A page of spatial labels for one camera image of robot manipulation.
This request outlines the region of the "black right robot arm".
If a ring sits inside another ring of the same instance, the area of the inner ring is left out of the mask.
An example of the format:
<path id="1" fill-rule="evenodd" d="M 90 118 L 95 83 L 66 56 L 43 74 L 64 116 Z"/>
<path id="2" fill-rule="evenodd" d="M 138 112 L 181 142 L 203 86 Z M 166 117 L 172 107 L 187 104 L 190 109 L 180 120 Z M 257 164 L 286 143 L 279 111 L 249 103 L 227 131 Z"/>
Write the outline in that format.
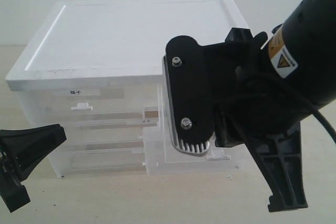
<path id="1" fill-rule="evenodd" d="M 271 190 L 270 212 L 307 208 L 301 121 L 313 116 L 335 138 L 320 111 L 335 100 L 335 0 L 302 0 L 271 37 L 233 27 L 202 53 L 203 129 L 224 147 L 246 145 Z"/>

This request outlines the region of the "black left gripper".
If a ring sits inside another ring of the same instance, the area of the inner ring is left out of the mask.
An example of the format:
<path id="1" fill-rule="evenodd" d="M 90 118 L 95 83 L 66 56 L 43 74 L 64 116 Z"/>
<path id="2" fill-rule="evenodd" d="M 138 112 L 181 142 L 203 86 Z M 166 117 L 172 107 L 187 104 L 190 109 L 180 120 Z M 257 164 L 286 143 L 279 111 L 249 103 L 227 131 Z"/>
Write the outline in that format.
<path id="1" fill-rule="evenodd" d="M 66 139 L 60 124 L 1 130 L 1 198 L 9 212 L 15 212 L 30 202 L 22 181 Z"/>

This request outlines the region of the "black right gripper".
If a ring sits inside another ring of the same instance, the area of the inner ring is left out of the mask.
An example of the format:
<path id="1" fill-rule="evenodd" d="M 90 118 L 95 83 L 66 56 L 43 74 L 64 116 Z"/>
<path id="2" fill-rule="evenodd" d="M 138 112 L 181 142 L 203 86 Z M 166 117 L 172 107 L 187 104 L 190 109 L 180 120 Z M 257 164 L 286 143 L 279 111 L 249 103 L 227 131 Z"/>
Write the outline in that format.
<path id="1" fill-rule="evenodd" d="M 298 102 L 262 66 L 266 40 L 265 32 L 232 28 L 224 42 L 202 47 L 208 90 L 202 141 L 215 134 L 222 147 L 300 147 Z"/>

